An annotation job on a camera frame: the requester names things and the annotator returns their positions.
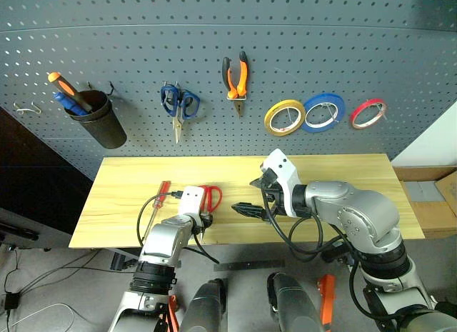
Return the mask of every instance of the scissors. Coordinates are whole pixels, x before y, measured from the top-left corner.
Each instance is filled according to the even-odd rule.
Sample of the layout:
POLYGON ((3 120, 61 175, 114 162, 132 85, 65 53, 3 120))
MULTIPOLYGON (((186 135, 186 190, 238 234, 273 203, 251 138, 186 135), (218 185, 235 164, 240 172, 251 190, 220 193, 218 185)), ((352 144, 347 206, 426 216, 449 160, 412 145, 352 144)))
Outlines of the scissors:
POLYGON ((218 186, 200 186, 204 189, 203 200, 201 201, 200 209, 204 212, 205 211, 205 204, 206 204, 206 211, 208 213, 213 213, 216 208, 221 204, 222 201, 222 190, 218 186), (219 200, 213 206, 213 191, 217 191, 219 193, 219 200))
MULTIPOLYGON (((218 186, 200 186, 204 189, 203 199, 201 200, 200 210, 203 212, 203 215, 208 216, 210 221, 213 221, 212 213, 216 208, 218 208, 219 204, 222 201, 222 190, 218 186), (217 191, 219 193, 219 199, 215 205, 213 205, 213 191, 217 191)), ((200 241, 203 241, 204 236, 204 229, 200 232, 200 241)))
POLYGON ((176 144, 181 138, 181 130, 185 120, 193 118, 199 111, 200 98, 190 91, 182 91, 172 84, 165 84, 160 89, 161 104, 166 113, 173 118, 173 131, 176 144))

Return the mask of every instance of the red tape roll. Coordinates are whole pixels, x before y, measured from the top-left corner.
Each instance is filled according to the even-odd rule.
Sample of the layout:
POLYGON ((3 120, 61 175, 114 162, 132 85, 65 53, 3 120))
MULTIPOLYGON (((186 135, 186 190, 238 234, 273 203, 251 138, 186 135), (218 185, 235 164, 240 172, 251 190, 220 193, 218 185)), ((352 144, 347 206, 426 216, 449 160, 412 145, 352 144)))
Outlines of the red tape roll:
POLYGON ((387 104, 384 102, 383 99, 370 99, 365 101, 363 104, 361 104, 359 107, 356 108, 354 112, 351 113, 349 116, 349 121, 351 122, 352 127, 355 129, 361 130, 361 129, 366 129, 367 127, 370 127, 374 125, 375 123, 378 122, 378 120, 386 114, 387 111, 387 104), (372 106, 377 106, 379 107, 379 113, 374 116, 372 119, 361 123, 361 124, 356 124, 356 119, 357 116, 365 109, 368 107, 372 106))

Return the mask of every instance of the black cable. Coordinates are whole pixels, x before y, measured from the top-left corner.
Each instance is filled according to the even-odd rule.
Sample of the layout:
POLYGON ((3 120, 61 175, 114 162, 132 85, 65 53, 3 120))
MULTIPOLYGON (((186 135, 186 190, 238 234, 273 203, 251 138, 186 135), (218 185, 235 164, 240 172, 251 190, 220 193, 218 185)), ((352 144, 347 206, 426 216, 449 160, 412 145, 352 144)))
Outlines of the black cable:
MULTIPOLYGON (((38 288, 41 288, 41 287, 45 287, 45 286, 50 286, 51 284, 56 284, 56 283, 59 283, 59 282, 62 282, 62 281, 65 281, 66 279, 72 277, 75 273, 77 273, 78 271, 81 270, 82 267, 86 266, 87 264, 89 264, 90 261, 92 261, 95 256, 97 256, 99 253, 100 253, 101 250, 98 250, 95 252, 94 255, 92 255, 92 257, 86 262, 84 263, 81 267, 79 267, 76 271, 74 271, 73 273, 69 274, 68 276, 64 277, 64 278, 61 278, 60 280, 57 280, 57 281, 54 281, 54 282, 49 282, 49 283, 45 283, 45 284, 42 284, 41 286, 37 286, 37 287, 33 287, 35 284, 37 284, 38 282, 42 281, 43 279, 45 279, 47 276, 51 275, 51 274, 46 274, 44 277, 40 278, 38 281, 35 281, 34 284, 32 284, 31 286, 29 286, 26 290, 22 289, 21 290, 21 295, 25 295, 27 293, 30 293, 31 291, 34 291, 35 289, 38 289, 38 288)), ((57 270, 61 270, 65 268, 65 266, 61 266, 59 267, 57 270)))
POLYGON ((9 332, 9 314, 10 314, 10 310, 7 310, 6 311, 6 330, 7 332, 9 332))
POLYGON ((116 270, 106 270, 106 269, 98 269, 98 268, 91 268, 88 266, 66 266, 62 269, 81 269, 81 270, 94 270, 94 271, 103 271, 105 273, 135 273, 135 271, 116 271, 116 270))
POLYGON ((6 282, 8 281, 8 276, 10 274, 12 274, 13 272, 15 272, 16 270, 19 270, 19 261, 18 261, 18 258, 17 258, 17 251, 14 250, 14 253, 16 255, 16 266, 14 267, 13 270, 11 270, 10 272, 7 273, 7 275, 5 276, 5 281, 3 282, 3 290, 5 291, 5 293, 11 293, 10 291, 7 291, 6 290, 6 282))
POLYGON ((330 227, 336 231, 336 233, 341 237, 341 239, 343 239, 344 243, 346 243, 346 245, 349 247, 349 250, 351 250, 351 254, 355 253, 356 250, 352 246, 351 242, 348 240, 348 237, 343 232, 341 232, 341 230, 335 225, 330 225, 330 227))
POLYGON ((349 250, 351 250, 351 255, 354 258, 354 265, 352 266, 351 273, 349 274, 349 293, 351 294, 352 301, 354 302, 354 305, 356 305, 357 309, 365 316, 368 316, 371 319, 377 320, 377 321, 388 321, 388 320, 393 320, 397 319, 403 316, 401 313, 394 313, 394 314, 386 314, 384 316, 378 316, 376 314, 372 314, 368 312, 366 309, 362 307, 362 305, 358 302, 357 297, 356 297, 356 292, 354 290, 354 278, 356 276, 357 268, 358 268, 358 256, 356 253, 355 248, 352 246, 351 242, 347 239, 347 237, 341 232, 341 230, 334 226, 331 225, 331 227, 336 231, 337 234, 340 235, 340 237, 344 240, 344 243, 349 247, 349 250))
POLYGON ((138 239, 138 242, 140 243, 140 246, 143 247, 143 239, 140 235, 140 223, 141 223, 141 216, 143 215, 144 209, 148 206, 148 204, 158 198, 159 196, 165 196, 165 195, 173 195, 173 193, 161 193, 152 196, 151 198, 148 198, 148 200, 144 203, 143 207, 141 207, 140 212, 138 213, 138 218, 136 220, 136 237, 138 239))
POLYGON ((387 320, 392 320, 392 319, 397 319, 403 316, 401 313, 394 313, 394 314, 387 314, 385 316, 378 316, 376 314, 372 314, 368 311, 366 311, 361 304, 358 302, 357 297, 356 297, 356 292, 354 291, 354 276, 356 275, 356 271, 358 268, 358 258, 354 258, 355 263, 351 269, 351 273, 349 274, 349 293, 351 293, 351 298, 352 301, 354 302, 354 305, 356 305, 357 309, 362 312, 363 315, 368 316, 369 318, 372 318, 374 320, 378 321, 387 321, 387 320))
POLYGON ((211 256, 209 255, 209 253, 207 253, 207 252, 205 251, 205 249, 203 248, 203 246, 201 246, 201 244, 200 244, 200 242, 199 242, 199 239, 197 238, 197 235, 196 235, 196 234, 194 234, 194 240, 195 240, 195 244, 197 244, 198 248, 200 249, 200 251, 202 252, 202 254, 203 254, 205 257, 211 259, 214 263, 219 264, 219 261, 218 261, 217 259, 215 259, 214 257, 211 257, 211 256))
MULTIPOLYGON (((322 223, 321 223, 321 221, 319 220, 319 218, 316 215, 313 215, 313 218, 316 221, 318 234, 319 234, 318 241, 317 241, 317 244, 316 244, 316 248, 320 248, 322 246, 322 242, 323 242, 322 223)), ((292 235, 293 235, 293 232, 295 231, 295 229, 297 228, 297 226, 300 225, 301 223, 303 223, 304 221, 308 220, 308 219, 309 218, 300 218, 299 220, 297 220, 295 222, 294 225, 292 225, 291 230, 288 232, 288 238, 289 238, 290 241, 292 241, 292 235)), ((314 255, 300 257, 291 247, 289 247, 288 249, 291 251, 292 256, 296 260, 298 260, 300 262, 304 262, 304 263, 312 261, 318 255, 317 253, 315 253, 314 255)))
POLYGON ((271 214, 270 206, 268 205, 268 200, 266 199, 266 194, 264 191, 261 191, 262 193, 262 198, 263 198, 263 205, 265 206, 265 212, 266 216, 268 217, 271 225, 273 225, 274 229, 278 233, 278 235, 282 238, 283 241, 286 242, 289 248, 292 248, 295 252, 299 253, 304 253, 307 255, 314 255, 315 253, 320 253, 323 250, 326 250, 327 248, 331 247, 331 244, 334 243, 335 241, 341 239, 340 236, 333 237, 330 241, 326 242, 324 245, 321 247, 315 248, 314 250, 305 250, 297 246, 293 241, 291 241, 286 234, 281 230, 281 227, 278 225, 278 222, 276 219, 273 217, 271 214))
POLYGON ((184 249, 184 250, 189 250, 189 251, 195 252, 195 253, 197 253, 197 254, 199 254, 199 255, 201 255, 201 256, 206 257, 206 255, 205 255, 203 252, 201 252, 201 251, 199 251, 199 250, 196 250, 195 248, 189 248, 188 246, 184 246, 183 249, 184 249))

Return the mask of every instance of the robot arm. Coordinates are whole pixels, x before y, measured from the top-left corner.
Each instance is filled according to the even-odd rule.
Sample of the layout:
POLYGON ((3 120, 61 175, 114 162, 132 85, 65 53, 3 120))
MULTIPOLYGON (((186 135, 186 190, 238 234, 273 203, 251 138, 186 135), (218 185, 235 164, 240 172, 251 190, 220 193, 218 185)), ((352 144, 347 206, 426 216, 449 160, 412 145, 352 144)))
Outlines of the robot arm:
POLYGON ((391 200, 346 182, 314 181, 303 185, 295 166, 279 149, 267 157, 261 170, 263 176, 251 185, 262 190, 265 201, 274 202, 272 210, 249 203, 238 203, 233 209, 246 216, 261 217, 273 226, 276 214, 294 218, 314 215, 342 229, 356 260, 354 273, 360 262, 368 284, 364 295, 372 313, 362 313, 376 319, 381 331, 399 327, 398 321, 393 321, 394 316, 412 316, 420 309, 421 312, 433 309, 416 266, 407 256, 397 227, 398 211, 391 200))
POLYGON ((152 331, 152 326, 154 332, 167 331, 169 291, 176 282, 174 269, 179 254, 192 234, 205 228, 199 215, 203 196, 203 188, 186 187, 179 202, 179 214, 151 229, 109 332, 152 331))

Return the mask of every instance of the pen holder cup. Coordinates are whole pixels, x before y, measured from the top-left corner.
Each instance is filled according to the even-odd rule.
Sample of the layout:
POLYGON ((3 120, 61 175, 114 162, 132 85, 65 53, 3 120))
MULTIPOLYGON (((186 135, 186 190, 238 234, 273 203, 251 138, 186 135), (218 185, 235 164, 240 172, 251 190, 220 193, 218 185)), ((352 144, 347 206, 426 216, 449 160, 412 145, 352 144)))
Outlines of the pen holder cup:
POLYGON ((70 118, 78 121, 105 149, 122 146, 127 135, 113 111, 111 100, 103 91, 80 91, 84 100, 94 108, 92 113, 76 116, 65 110, 70 118))

